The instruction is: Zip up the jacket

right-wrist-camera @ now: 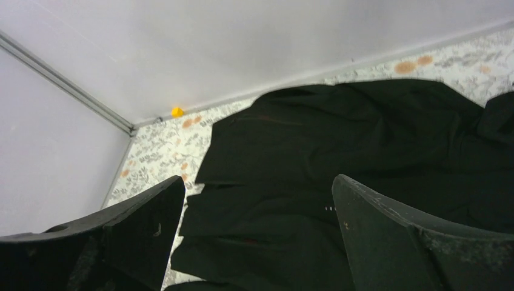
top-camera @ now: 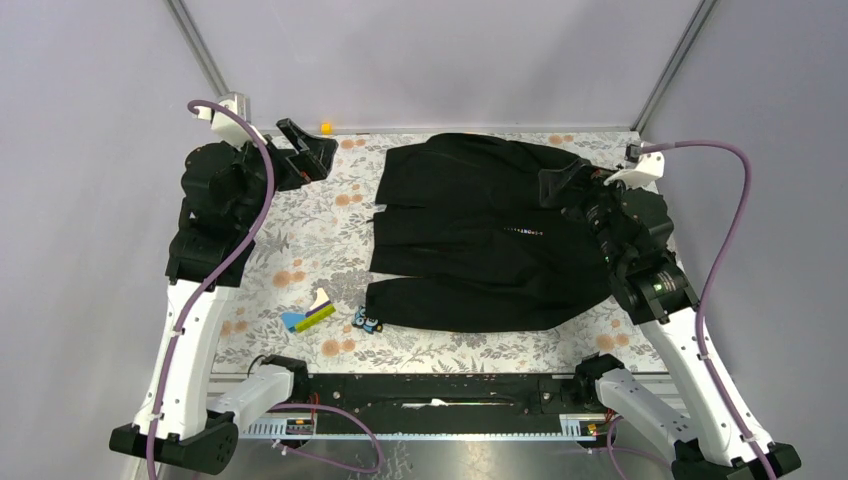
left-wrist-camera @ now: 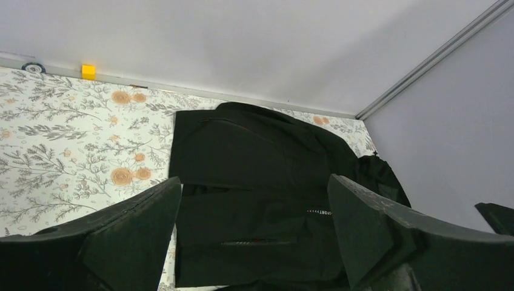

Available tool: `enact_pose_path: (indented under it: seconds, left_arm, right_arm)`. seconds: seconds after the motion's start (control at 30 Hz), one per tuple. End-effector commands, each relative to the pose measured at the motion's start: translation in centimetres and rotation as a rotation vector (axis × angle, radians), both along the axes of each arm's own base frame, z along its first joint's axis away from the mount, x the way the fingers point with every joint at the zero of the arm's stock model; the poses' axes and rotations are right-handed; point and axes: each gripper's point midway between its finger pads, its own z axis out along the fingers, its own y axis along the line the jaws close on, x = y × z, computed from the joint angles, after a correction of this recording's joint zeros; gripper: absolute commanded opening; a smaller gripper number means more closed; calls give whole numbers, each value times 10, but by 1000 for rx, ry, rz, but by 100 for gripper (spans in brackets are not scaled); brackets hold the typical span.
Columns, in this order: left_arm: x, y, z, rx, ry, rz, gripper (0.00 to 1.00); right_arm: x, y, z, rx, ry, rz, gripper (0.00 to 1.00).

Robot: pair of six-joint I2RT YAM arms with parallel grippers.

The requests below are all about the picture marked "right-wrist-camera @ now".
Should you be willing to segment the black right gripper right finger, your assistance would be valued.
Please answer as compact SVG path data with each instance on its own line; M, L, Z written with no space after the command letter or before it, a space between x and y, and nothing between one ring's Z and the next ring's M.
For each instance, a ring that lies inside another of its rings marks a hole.
M332 193L356 290L513 289L513 235L438 218L345 175Z

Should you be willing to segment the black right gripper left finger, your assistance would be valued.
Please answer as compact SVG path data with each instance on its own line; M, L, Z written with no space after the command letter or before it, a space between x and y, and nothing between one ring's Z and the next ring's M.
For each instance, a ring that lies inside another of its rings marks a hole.
M160 290L185 186L173 176L42 233L1 238L2 290Z

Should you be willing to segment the black zip jacket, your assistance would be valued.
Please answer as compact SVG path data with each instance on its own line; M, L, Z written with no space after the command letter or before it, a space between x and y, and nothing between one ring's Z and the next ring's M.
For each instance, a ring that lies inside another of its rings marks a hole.
M170 290L353 290L332 196L346 175L440 218L513 232L513 93L420 79L269 92L212 127Z

